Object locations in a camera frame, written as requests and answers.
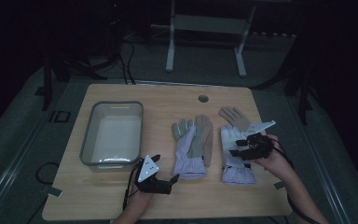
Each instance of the glove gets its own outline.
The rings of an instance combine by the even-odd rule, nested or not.
[[[222,138],[223,159],[225,167],[222,182],[229,185],[253,185],[255,177],[251,170],[249,161],[243,161],[239,157],[230,154],[231,149],[245,150],[247,147],[237,147],[235,141],[245,139],[244,132],[231,124],[223,126],[220,130]]]
[[[219,115],[226,119],[232,126],[237,127],[241,132],[245,132],[251,125],[251,121],[249,121],[237,107],[222,107],[219,110]]]
[[[177,141],[173,174],[182,179],[206,176],[205,165],[211,163],[213,141],[213,126],[208,117],[196,116],[196,123],[182,119],[172,125],[172,132]]]

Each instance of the plastic container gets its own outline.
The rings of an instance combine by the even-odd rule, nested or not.
[[[143,117],[137,101],[95,104],[80,160],[94,172],[130,170],[141,154]]]

